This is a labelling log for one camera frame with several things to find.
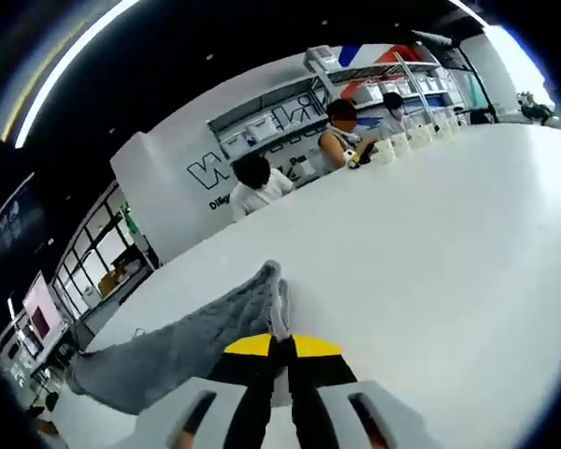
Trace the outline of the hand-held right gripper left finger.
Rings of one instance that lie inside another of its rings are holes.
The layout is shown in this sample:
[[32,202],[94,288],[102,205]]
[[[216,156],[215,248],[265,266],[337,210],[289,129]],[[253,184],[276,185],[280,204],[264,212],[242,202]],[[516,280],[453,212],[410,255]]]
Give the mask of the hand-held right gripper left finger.
[[260,448],[266,435],[272,408],[276,379],[285,370],[281,357],[281,342],[264,333],[242,338],[227,346],[207,379],[237,390],[235,397],[225,398],[207,392],[197,401],[185,423],[172,437],[171,447],[183,430],[194,434],[208,429],[208,414],[229,408],[223,429],[221,448]]

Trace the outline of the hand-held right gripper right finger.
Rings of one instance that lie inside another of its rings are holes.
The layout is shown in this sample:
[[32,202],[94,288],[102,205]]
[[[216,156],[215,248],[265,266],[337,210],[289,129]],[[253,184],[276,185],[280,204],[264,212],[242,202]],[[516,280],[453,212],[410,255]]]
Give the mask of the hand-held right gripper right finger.
[[375,381],[361,381],[328,341],[294,334],[292,417],[303,448],[438,448],[422,416]]

